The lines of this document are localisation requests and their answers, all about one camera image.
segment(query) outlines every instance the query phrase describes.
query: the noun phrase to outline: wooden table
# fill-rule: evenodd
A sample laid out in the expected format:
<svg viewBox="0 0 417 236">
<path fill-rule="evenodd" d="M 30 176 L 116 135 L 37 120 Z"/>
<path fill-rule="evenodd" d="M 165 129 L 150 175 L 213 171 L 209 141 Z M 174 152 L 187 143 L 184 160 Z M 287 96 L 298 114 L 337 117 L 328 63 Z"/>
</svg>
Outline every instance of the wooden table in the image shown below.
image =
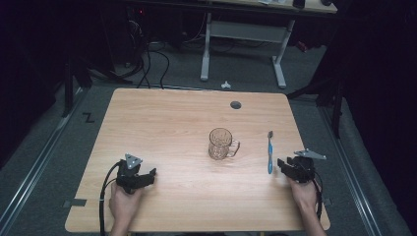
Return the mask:
<svg viewBox="0 0 417 236">
<path fill-rule="evenodd" d="M 230 106 L 239 101 L 240 109 Z M 241 142 L 234 157 L 209 157 L 209 132 L 228 129 Z M 273 131 L 272 174 L 268 132 Z M 144 160 L 140 174 L 157 169 L 146 187 L 131 230 L 135 232 L 275 231 L 303 228 L 276 159 L 304 149 L 284 94 L 117 89 L 110 101 L 66 229 L 97 232 L 102 182 L 126 152 Z M 105 226 L 113 218 L 105 195 Z M 326 210 L 322 224 L 329 228 Z"/>
</svg>

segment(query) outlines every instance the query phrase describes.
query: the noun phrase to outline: toothbrush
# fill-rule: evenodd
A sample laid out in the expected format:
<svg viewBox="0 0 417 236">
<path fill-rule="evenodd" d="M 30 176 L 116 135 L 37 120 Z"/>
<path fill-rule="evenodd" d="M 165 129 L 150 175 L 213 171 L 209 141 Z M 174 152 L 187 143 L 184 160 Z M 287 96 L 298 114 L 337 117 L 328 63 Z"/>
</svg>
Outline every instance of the toothbrush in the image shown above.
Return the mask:
<svg viewBox="0 0 417 236">
<path fill-rule="evenodd" d="M 273 131 L 268 132 L 268 173 L 272 173 L 272 144 L 270 138 L 273 136 Z"/>
</svg>

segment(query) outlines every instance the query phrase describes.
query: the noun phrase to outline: mug handle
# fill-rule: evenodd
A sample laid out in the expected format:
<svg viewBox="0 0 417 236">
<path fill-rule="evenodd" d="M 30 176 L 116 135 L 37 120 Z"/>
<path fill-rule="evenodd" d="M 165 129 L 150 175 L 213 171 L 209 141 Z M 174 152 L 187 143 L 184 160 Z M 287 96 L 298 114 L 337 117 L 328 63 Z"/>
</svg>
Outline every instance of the mug handle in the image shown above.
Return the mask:
<svg viewBox="0 0 417 236">
<path fill-rule="evenodd" d="M 232 143 L 229 146 L 229 152 L 227 153 L 226 157 L 232 157 L 236 154 L 237 150 L 240 147 L 240 142 L 237 140 L 232 140 Z"/>
</svg>

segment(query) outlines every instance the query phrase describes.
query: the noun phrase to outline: black cable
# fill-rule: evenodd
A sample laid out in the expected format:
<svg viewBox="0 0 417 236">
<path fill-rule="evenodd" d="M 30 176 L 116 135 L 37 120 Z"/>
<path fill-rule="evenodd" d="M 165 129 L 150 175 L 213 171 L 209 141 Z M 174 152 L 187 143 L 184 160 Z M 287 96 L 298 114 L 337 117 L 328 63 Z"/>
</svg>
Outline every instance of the black cable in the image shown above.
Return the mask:
<svg viewBox="0 0 417 236">
<path fill-rule="evenodd" d="M 105 188 L 107 188 L 107 186 L 109 185 L 109 184 L 111 184 L 113 181 L 115 181 L 116 180 L 116 178 L 114 178 L 114 179 L 112 179 L 112 180 L 110 180 L 106 185 L 105 185 Z"/>
<path fill-rule="evenodd" d="M 196 39 L 192 39 L 192 40 L 188 40 L 188 41 L 184 41 L 182 43 L 183 46 L 187 47 L 187 48 L 192 48 L 192 49 L 199 49 L 199 48 L 203 48 L 206 43 L 203 41 L 201 43 L 199 43 L 197 46 L 190 46 L 189 44 L 196 44 L 197 42 L 199 42 L 200 40 L 205 39 L 204 37 L 200 37 L 200 38 L 196 38 Z"/>
<path fill-rule="evenodd" d="M 138 83 L 138 85 L 136 86 L 136 89 L 138 89 L 141 85 L 142 85 L 142 82 L 144 81 L 144 80 L 147 80 L 147 83 L 148 83 L 148 89 L 150 89 L 150 84 L 149 84 L 149 81 L 148 81 L 148 78 L 147 78 L 147 74 L 148 74 L 148 72 L 149 72 L 149 70 L 150 70 L 150 55 L 149 55 L 149 49 L 147 48 L 147 56 L 148 56 L 148 68 L 147 68 L 147 71 L 144 73 L 144 76 L 142 77 L 142 79 L 139 81 L 139 83 Z"/>
<path fill-rule="evenodd" d="M 200 26 L 200 29 L 197 32 L 197 34 L 194 37 L 192 37 L 191 39 L 183 41 L 182 45 L 184 45 L 185 47 L 188 47 L 188 48 L 202 48 L 205 45 L 204 42 L 203 42 L 203 44 L 200 44 L 198 47 L 190 47 L 190 46 L 187 45 L 187 43 L 192 43 L 192 42 L 195 42 L 195 41 L 199 41 L 202 38 L 206 38 L 205 36 L 200 36 L 206 22 L 207 22 L 207 13 L 205 13 L 204 16 L 203 16 L 202 25 Z"/>
<path fill-rule="evenodd" d="M 107 176 L 104 179 L 104 183 L 103 183 L 103 186 L 101 188 L 100 203 L 99 203 L 99 208 L 98 208 L 98 217 L 99 217 L 99 221 L 100 221 L 100 235 L 101 236 L 105 236 L 105 230 L 104 230 L 104 195 L 105 195 L 105 188 L 108 185 L 107 180 L 108 180 L 108 177 L 110 176 L 111 172 L 114 170 L 114 168 L 116 168 L 119 165 L 120 165 L 120 162 L 117 162 L 111 167 L 111 169 L 107 173 Z"/>
<path fill-rule="evenodd" d="M 242 40 L 236 40 L 235 41 L 236 45 L 244 46 L 244 47 L 257 48 L 257 47 L 268 46 L 268 45 L 272 44 L 272 42 L 262 41 L 262 42 L 257 42 L 257 44 L 255 44 L 255 45 L 251 45 L 249 43 L 243 43 L 241 41 Z"/>
<path fill-rule="evenodd" d="M 306 174 L 309 175 L 309 172 L 306 169 L 306 167 L 304 165 L 302 165 L 302 163 L 300 163 L 298 161 L 296 161 L 296 162 L 298 163 L 299 166 L 302 167 L 304 172 L 306 172 Z M 323 180 L 322 180 L 322 177 L 319 175 L 319 173 L 316 170 L 314 170 L 314 173 L 315 173 L 315 175 L 317 175 L 319 177 L 320 182 L 321 182 L 321 186 L 322 186 L 322 189 L 320 189 L 319 185 L 316 182 L 316 178 L 311 180 L 311 181 L 313 181 L 313 184 L 316 188 L 316 198 L 317 198 L 317 202 L 318 202 L 318 208 L 317 208 L 316 214 L 317 214 L 317 218 L 320 220 L 320 218 L 322 217 L 322 210 L 323 210 L 323 197 L 322 197 L 322 195 L 323 195 Z"/>
<path fill-rule="evenodd" d="M 230 45 L 230 47 L 229 48 L 227 48 L 227 49 L 225 49 L 225 50 L 216 50 L 216 49 L 214 49 L 213 47 L 214 46 L 223 46 L 223 45 L 225 45 L 225 44 L 227 44 L 227 42 L 228 41 L 230 41 L 231 40 L 231 45 Z M 228 52 L 228 51 L 230 51 L 231 49 L 233 49 L 234 47 L 235 47 L 235 40 L 233 40 L 233 39 L 229 39 L 229 38 L 222 38 L 222 39 L 219 39 L 218 41 L 223 41 L 223 42 L 226 42 L 226 43 L 222 43 L 221 45 L 212 45 L 213 43 L 211 43 L 210 44 L 210 50 L 212 50 L 212 51 L 215 51 L 215 52 L 220 52 L 220 53 L 222 53 L 222 52 Z"/>
<path fill-rule="evenodd" d="M 137 50 L 135 50 L 134 58 L 138 57 L 138 60 L 137 60 L 137 63 L 136 63 L 135 68 L 132 71 L 130 71 L 128 73 L 125 73 L 123 75 L 117 75 L 117 74 L 115 74 L 115 73 L 113 73 L 111 71 L 109 73 L 111 73 L 112 75 L 114 75 L 114 78 L 116 78 L 117 80 L 123 80 L 123 79 L 126 79 L 128 77 L 131 77 L 131 76 L 137 74 L 138 72 L 140 72 L 143 69 L 143 67 L 144 67 L 144 60 L 140 56 L 142 50 L 143 50 L 143 47 L 142 46 L 137 47 Z M 100 79 L 100 80 L 112 80 L 113 79 L 113 78 L 108 78 L 108 77 L 100 76 L 100 75 L 94 73 L 91 70 L 89 70 L 89 74 L 92 77 L 95 77 L 95 78 Z"/>
<path fill-rule="evenodd" d="M 166 72 L 168 71 L 168 68 L 169 68 L 169 58 L 168 58 L 167 56 L 165 56 L 165 54 L 163 54 L 163 53 L 161 53 L 161 52 L 158 52 L 158 51 L 151 51 L 151 52 L 153 52 L 153 53 L 157 53 L 157 54 L 159 54 L 159 55 L 162 55 L 162 56 L 163 56 L 163 57 L 165 57 L 165 59 L 166 59 L 166 63 L 167 63 L 167 65 L 166 65 L 165 71 L 163 72 L 162 76 L 161 76 L 161 77 L 160 77 L 160 79 L 159 79 L 159 85 L 160 85 L 160 88 L 161 88 L 161 89 L 164 89 L 164 88 L 163 88 L 163 84 L 162 84 L 162 80 L 163 80 L 163 77 L 165 76 L 165 74 L 166 74 Z"/>
<path fill-rule="evenodd" d="M 320 174 L 317 171 L 315 171 L 315 174 L 319 177 L 320 186 L 322 187 L 320 189 L 316 180 L 313 180 L 314 186 L 316 187 L 316 195 L 317 195 L 317 202 L 318 202 L 317 218 L 320 220 L 320 218 L 322 217 L 322 210 L 323 210 L 323 188 L 324 187 L 323 187 L 323 180 Z"/>
</svg>

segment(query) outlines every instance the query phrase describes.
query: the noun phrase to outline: human hand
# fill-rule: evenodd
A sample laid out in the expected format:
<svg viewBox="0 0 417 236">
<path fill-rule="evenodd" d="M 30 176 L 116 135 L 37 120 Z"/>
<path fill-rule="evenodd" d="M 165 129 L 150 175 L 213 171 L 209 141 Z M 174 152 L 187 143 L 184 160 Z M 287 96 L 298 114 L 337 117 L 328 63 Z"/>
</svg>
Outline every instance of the human hand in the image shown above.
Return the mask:
<svg viewBox="0 0 417 236">
<path fill-rule="evenodd" d="M 291 186 L 292 196 L 295 203 L 300 209 L 316 210 L 317 203 L 317 191 L 313 181 L 307 183 L 297 183 L 291 178 L 287 177 L 287 180 Z"/>
<path fill-rule="evenodd" d="M 109 206 L 114 217 L 114 223 L 110 233 L 111 236 L 127 234 L 129 225 L 138 211 L 143 190 L 143 188 L 138 189 L 133 195 L 130 195 L 116 183 L 111 184 Z"/>
<path fill-rule="evenodd" d="M 292 196 L 295 203 L 300 209 L 301 217 L 303 218 L 304 228 L 309 236 L 326 236 L 322 225 L 316 215 L 317 204 L 317 190 L 315 183 L 309 181 L 307 183 L 297 183 L 291 178 L 288 178 L 291 185 Z"/>
</svg>

